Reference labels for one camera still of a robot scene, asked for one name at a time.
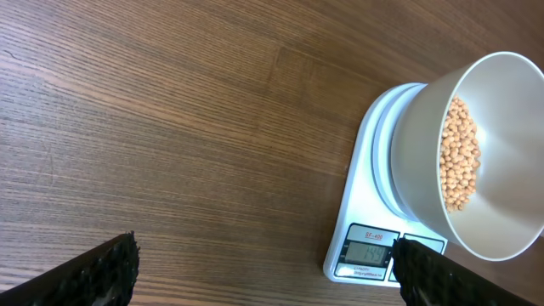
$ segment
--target white bowl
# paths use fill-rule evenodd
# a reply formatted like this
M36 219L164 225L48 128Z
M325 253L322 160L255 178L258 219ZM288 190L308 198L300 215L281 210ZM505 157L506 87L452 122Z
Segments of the white bowl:
M458 94L478 125L476 193L448 213L440 135ZM431 230L486 260L513 258L544 229L544 76L524 56L499 52L429 83L394 130L391 167L400 198Z

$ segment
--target wood grain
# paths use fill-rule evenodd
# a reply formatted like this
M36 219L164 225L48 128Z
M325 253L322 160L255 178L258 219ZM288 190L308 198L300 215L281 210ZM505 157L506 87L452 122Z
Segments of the wood grain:
M399 305L321 272L370 103L497 50L539 1L0 0L0 291L126 230L133 305ZM519 258L446 254L543 304Z

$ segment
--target white scale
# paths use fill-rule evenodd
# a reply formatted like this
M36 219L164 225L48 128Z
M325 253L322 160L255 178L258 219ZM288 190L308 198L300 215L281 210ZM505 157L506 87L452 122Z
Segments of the white scale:
M392 272L393 242L405 237L444 254L447 240L400 201L389 166L391 139L402 110L426 86L408 83L383 93L366 112L355 141L323 271L335 282L400 287Z

